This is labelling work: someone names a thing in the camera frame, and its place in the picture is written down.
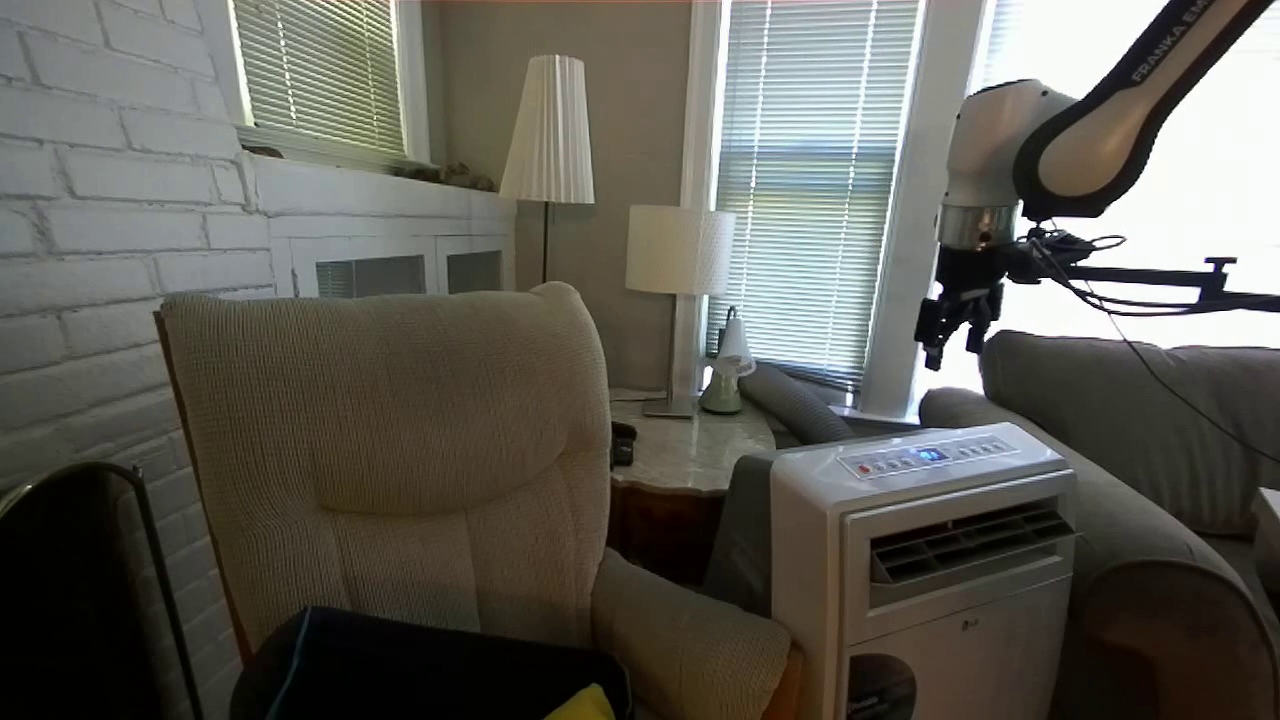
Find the brick wall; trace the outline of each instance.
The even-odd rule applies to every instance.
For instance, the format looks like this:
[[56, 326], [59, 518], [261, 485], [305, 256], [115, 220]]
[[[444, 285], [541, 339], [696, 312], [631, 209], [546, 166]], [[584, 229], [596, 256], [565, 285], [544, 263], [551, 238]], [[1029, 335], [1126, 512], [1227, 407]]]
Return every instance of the brick wall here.
[[[277, 184], [309, 195], [312, 171]], [[368, 209], [334, 209], [347, 229], [404, 234], [412, 206], [428, 209], [416, 234], [506, 238], [495, 200], [368, 184]], [[401, 206], [372, 206], [388, 184]], [[238, 660], [152, 307], [167, 292], [289, 288], [277, 238], [305, 220], [254, 191], [194, 0], [0, 0], [0, 493], [87, 458], [138, 467], [208, 718], [224, 718]]]

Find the floor lamp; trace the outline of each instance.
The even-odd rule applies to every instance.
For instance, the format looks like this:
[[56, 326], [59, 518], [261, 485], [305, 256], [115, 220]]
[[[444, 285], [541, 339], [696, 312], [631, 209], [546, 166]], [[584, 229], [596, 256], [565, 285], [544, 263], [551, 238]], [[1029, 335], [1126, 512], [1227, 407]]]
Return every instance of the floor lamp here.
[[501, 195], [544, 206], [544, 281], [551, 281], [551, 206], [596, 206], [584, 60], [528, 60]]
[[[627, 288], [704, 299], [728, 288], [730, 256], [728, 212], [631, 206], [627, 218]], [[693, 417], [704, 386], [704, 327], [670, 312], [670, 379], [666, 397], [642, 403], [642, 417]]]

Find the window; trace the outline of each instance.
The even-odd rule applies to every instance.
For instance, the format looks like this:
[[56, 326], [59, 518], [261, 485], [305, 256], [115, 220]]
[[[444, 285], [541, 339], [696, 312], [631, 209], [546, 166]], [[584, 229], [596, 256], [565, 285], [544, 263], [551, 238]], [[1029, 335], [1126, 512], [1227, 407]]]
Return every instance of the window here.
[[226, 0], [245, 141], [298, 157], [422, 159], [422, 47], [412, 0]]
[[858, 371], [888, 238], [918, 0], [734, 0], [718, 184], [730, 292], [764, 359]]
[[[971, 89], [1036, 77], [1061, 93], [1085, 97], [1161, 7], [1163, 0], [990, 0]], [[1101, 220], [1061, 220], [1081, 238], [1120, 234], [1126, 240], [1120, 251], [1092, 256], [1092, 263], [1204, 269], [1204, 256], [1234, 256], [1241, 263], [1231, 269], [1227, 288], [1276, 292], [1280, 229], [1273, 223], [1273, 169], [1280, 159], [1280, 109], [1261, 100], [1276, 81], [1280, 13], [1273, 7], [1166, 118], [1134, 187]], [[1191, 299], [1191, 292], [1134, 285], [1108, 285], [1108, 292]], [[1124, 333], [1155, 343], [1280, 343], [1280, 318], [1273, 312], [1108, 319], [1057, 285], [1012, 285], [999, 327], [1081, 335]]]

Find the lamp base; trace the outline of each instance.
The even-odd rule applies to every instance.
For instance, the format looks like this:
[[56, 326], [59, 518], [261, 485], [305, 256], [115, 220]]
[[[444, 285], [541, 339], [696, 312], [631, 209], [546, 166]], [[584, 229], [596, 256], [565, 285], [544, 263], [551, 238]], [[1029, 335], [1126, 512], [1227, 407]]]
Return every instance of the lamp base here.
[[639, 417], [648, 422], [693, 422], [696, 417], [696, 397], [651, 397], [639, 403]]

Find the beige armchair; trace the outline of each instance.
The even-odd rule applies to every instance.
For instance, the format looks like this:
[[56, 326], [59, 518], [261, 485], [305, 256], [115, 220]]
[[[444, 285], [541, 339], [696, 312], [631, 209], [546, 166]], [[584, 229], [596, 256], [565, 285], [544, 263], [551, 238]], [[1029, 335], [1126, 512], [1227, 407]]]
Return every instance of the beige armchair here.
[[602, 550], [608, 379], [567, 285], [156, 312], [231, 619], [309, 605], [602, 647], [639, 713], [786, 713], [780, 624]]

